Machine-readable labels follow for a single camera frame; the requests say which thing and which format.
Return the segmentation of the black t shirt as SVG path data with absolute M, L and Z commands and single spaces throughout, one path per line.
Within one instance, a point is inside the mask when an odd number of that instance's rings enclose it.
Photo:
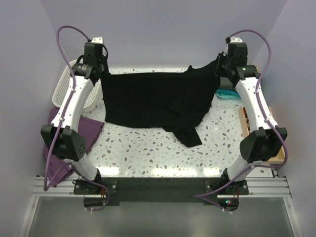
M 218 61 L 184 72 L 109 74 L 101 79 L 105 121 L 130 128 L 163 128 L 186 147 L 199 146 L 196 131 L 220 86 Z

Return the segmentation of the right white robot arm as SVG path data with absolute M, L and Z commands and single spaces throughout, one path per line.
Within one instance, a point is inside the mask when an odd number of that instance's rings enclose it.
M 277 156 L 287 130 L 279 127 L 269 110 L 260 86 L 260 73 L 247 63 L 246 43 L 237 37 L 227 38 L 226 43 L 227 49 L 219 54 L 217 74 L 228 78 L 241 97 L 250 127 L 249 134 L 239 145 L 237 160 L 223 171 L 219 181 L 221 191 L 231 194 L 237 189 L 237 182 Z

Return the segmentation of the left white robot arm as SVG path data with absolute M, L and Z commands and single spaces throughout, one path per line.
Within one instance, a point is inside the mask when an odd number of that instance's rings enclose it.
M 74 64 L 68 64 L 69 87 L 54 119 L 41 128 L 41 135 L 48 149 L 44 172 L 44 185 L 52 185 L 57 172 L 49 177 L 53 156 L 64 161 L 81 179 L 86 179 L 85 188 L 92 194 L 102 189 L 98 169 L 86 154 L 86 141 L 79 135 L 78 127 L 85 102 L 102 75 L 108 72 L 108 51 L 102 37 L 92 38 L 84 44 L 84 54 Z

